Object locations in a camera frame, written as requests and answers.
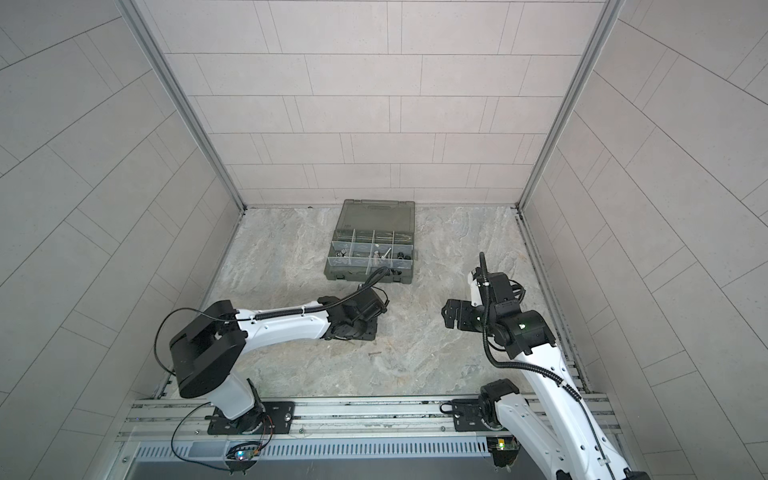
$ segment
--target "white tile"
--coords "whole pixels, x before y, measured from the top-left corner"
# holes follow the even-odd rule
[[[581,92],[576,112],[622,167],[654,129],[653,122],[595,73]]]
[[[338,134],[262,134],[273,164],[343,164]]]
[[[174,308],[167,298],[148,287],[128,317],[112,348],[85,387],[76,407],[113,416],[141,370],[157,325]]]
[[[480,165],[476,187],[523,188],[531,176],[531,165]]]
[[[574,112],[558,140],[558,149],[582,182],[603,153],[603,144]]]
[[[400,166],[400,187],[453,187],[466,185],[469,165],[403,164]]]
[[[29,56],[119,16],[110,2],[3,2],[0,28]]]
[[[147,0],[171,53],[266,53],[251,2]]]
[[[109,233],[103,231],[90,218],[86,217],[79,209],[75,208],[69,217],[66,218],[75,230],[85,235],[91,242],[96,243],[102,250],[110,255],[120,246],[120,242],[115,240]]]
[[[644,112],[737,197],[768,178],[768,105],[692,61],[675,61]]]
[[[172,173],[148,141],[141,142],[80,203],[78,209],[122,241]]]
[[[40,352],[0,406],[0,463],[9,478],[30,477],[106,352],[64,329]],[[42,448],[30,450],[28,442]]]
[[[653,2],[639,29],[728,78],[763,37],[766,18],[760,0]]]
[[[214,226],[199,208],[192,210],[174,244],[157,268],[157,275],[181,291]]]
[[[565,95],[581,57],[578,55],[534,55],[525,72],[520,95],[557,97]]]
[[[523,136],[519,134],[448,134],[444,164],[511,164]]]
[[[389,131],[387,97],[296,97],[296,104],[307,132]]]
[[[266,205],[327,205],[336,204],[336,195],[330,188],[259,190]]]
[[[493,2],[403,3],[402,53],[496,55],[513,7],[520,9]]]
[[[384,2],[270,2],[283,53],[386,53]]]
[[[646,275],[643,281],[650,292],[653,293],[696,262],[696,257],[694,257],[690,250],[687,247],[683,247]]]
[[[0,286],[7,318],[24,319],[2,327],[0,390],[11,391],[107,260],[102,249],[62,223]]]
[[[306,68],[315,95],[418,95],[422,59],[419,55],[307,55]]]
[[[429,164],[434,134],[353,134],[356,164]]]
[[[196,150],[165,184],[155,201],[182,227],[215,176],[208,160]]]
[[[309,188],[301,165],[233,165],[243,188]]]
[[[208,81],[205,79],[195,55],[191,53],[166,54],[165,58],[185,94],[212,95]]]
[[[551,191],[576,241],[584,249],[605,225],[603,216],[568,165],[563,166]]]
[[[768,342],[768,263],[726,285],[723,292],[764,342]]]
[[[608,161],[589,194],[640,276],[648,275],[683,246],[616,160]]]
[[[517,95],[530,60],[526,55],[424,55],[421,94]]]
[[[199,54],[214,95],[310,95],[303,55]]]
[[[110,95],[74,41],[3,68],[0,145],[23,159]]]
[[[718,285],[768,260],[765,224],[661,130],[627,172]]]
[[[762,477],[701,375],[657,385],[654,394],[697,478]]]
[[[498,99],[491,132],[545,134],[558,113],[560,97],[504,97]]]
[[[765,442],[768,349],[701,265],[654,293],[685,350],[743,442]]]
[[[154,217],[144,214],[78,302],[77,311],[120,330],[173,241]]]
[[[122,18],[90,30],[88,37],[123,85],[150,70],[147,58]]]
[[[512,53],[581,55],[600,10],[598,3],[528,3]]]
[[[668,316],[664,318],[615,238],[593,255],[589,265],[641,367],[683,351]]]
[[[225,165],[263,163],[250,134],[210,134],[208,137]]]
[[[623,22],[616,22],[594,70],[634,101],[667,47]]]
[[[565,225],[552,241],[552,247],[558,255],[565,278],[571,285],[584,321],[588,322],[602,311],[608,302],[568,225]]]
[[[112,345],[112,342],[114,342],[114,339],[118,336],[118,333],[113,329],[103,326],[99,322],[89,319],[82,313],[74,310],[71,311],[61,326],[70,332],[84,336],[107,348]]]
[[[86,412],[85,410],[72,409],[69,416],[61,426],[63,430],[72,432],[91,433],[92,435],[104,435],[114,419],[101,413]]]
[[[476,133],[484,108],[483,97],[404,97],[402,131]]]
[[[5,280],[91,188],[43,147],[0,178],[0,280]]]
[[[680,445],[618,322],[597,332],[594,342],[641,451],[678,450]]]
[[[692,372],[696,372],[696,366],[690,361],[690,357],[685,351],[675,353],[643,369],[645,378],[648,379],[650,386],[658,385],[659,383],[664,383]]]

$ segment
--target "side wall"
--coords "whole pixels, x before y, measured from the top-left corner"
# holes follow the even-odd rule
[[[0,28],[0,477],[82,478],[238,209],[111,0],[6,0]]]
[[[655,478],[768,472],[767,32],[765,2],[627,2],[525,206]]]

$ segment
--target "tiled wall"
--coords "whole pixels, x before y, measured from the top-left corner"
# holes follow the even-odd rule
[[[6,0],[0,28],[0,478],[82,478],[238,210],[112,0]]]
[[[603,7],[137,4],[251,205],[516,202]]]
[[[767,32],[759,0],[627,2],[525,209],[656,480],[768,473]]]

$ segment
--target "black plastic part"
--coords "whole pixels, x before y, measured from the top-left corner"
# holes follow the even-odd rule
[[[218,319],[234,319],[237,310],[229,300],[221,300],[205,313]],[[237,323],[222,323],[202,315],[185,326],[169,342],[179,395],[193,399],[221,385],[243,351],[246,337]]]

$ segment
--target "gray stone floor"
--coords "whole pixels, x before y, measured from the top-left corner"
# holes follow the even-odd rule
[[[355,283],[323,275],[340,208],[247,211],[210,295],[252,310],[343,296]],[[386,396],[476,394],[508,377],[531,391],[522,374],[491,367],[477,333],[446,329],[440,309],[448,298],[468,300],[466,274],[485,251],[488,269],[522,283],[524,310],[550,321],[541,287],[508,207],[417,207],[413,284],[379,285],[389,310],[376,340],[297,340],[247,353],[237,368],[259,394]]]

